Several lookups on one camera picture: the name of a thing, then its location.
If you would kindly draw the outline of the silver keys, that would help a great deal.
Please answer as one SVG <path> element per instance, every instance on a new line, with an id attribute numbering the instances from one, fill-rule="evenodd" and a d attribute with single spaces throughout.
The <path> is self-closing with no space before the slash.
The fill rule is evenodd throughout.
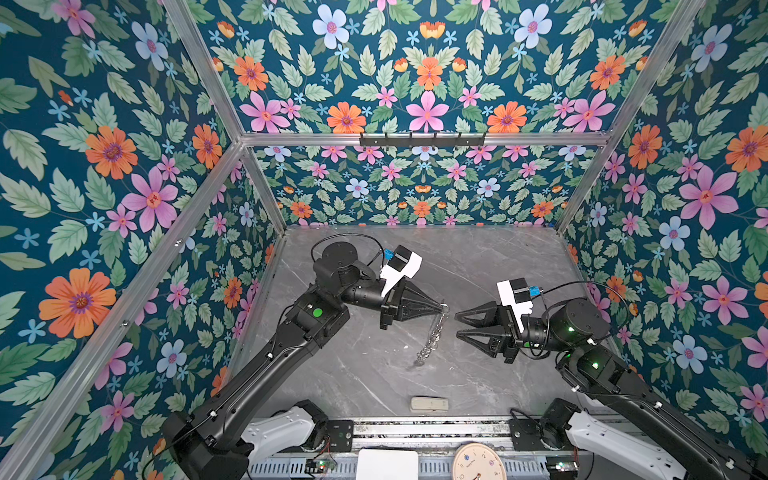
<path id="1" fill-rule="evenodd" d="M 424 366 L 426 361 L 431 356 L 431 354 L 437 349 L 437 346 L 442 334 L 442 330 L 449 312 L 450 312 L 450 307 L 447 304 L 442 303 L 440 313 L 435 317 L 435 319 L 430 325 L 430 329 L 428 332 L 425 345 L 417 353 L 416 359 L 413 363 L 414 367 Z"/>

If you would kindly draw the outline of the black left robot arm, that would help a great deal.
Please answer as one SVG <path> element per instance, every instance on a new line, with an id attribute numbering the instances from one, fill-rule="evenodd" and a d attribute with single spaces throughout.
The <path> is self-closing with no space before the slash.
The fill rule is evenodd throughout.
<path id="1" fill-rule="evenodd" d="M 266 419 L 255 415 L 347 324 L 352 307 L 378 313 L 381 329 L 440 314 L 442 305 L 412 281 L 422 263 L 420 255 L 399 245 L 374 270 L 352 243 L 335 238 L 326 246 L 313 261 L 313 283 L 281 314 L 260 352 L 202 406 L 163 424 L 167 449 L 185 476 L 241 479 L 252 464 L 276 453 L 320 445 L 328 417 L 309 400 Z"/>

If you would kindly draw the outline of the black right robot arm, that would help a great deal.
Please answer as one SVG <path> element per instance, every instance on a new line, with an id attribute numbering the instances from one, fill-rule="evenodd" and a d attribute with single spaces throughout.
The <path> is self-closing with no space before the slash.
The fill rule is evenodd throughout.
<path id="1" fill-rule="evenodd" d="M 594 418 L 564 399 L 554 400 L 538 421 L 542 443 L 602 456 L 645 479 L 764 479 L 767 459 L 748 457 L 710 435 L 672 407 L 622 359 L 598 342 L 610 330 L 585 298 L 557 302 L 555 313 L 531 316 L 529 302 L 488 302 L 456 314 L 466 324 L 457 337 L 511 364 L 524 348 L 559 352 L 556 369 L 572 387 L 623 416 L 648 442 Z"/>

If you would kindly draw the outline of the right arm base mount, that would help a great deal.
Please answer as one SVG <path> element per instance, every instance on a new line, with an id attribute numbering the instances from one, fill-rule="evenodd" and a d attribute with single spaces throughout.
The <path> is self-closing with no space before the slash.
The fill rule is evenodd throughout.
<path id="1" fill-rule="evenodd" d="M 642 479 L 685 479 L 684 467 L 664 449 L 616 429 L 578 405 L 554 399 L 544 414 L 534 417 L 509 409 L 510 438 L 517 451 L 589 452 Z"/>

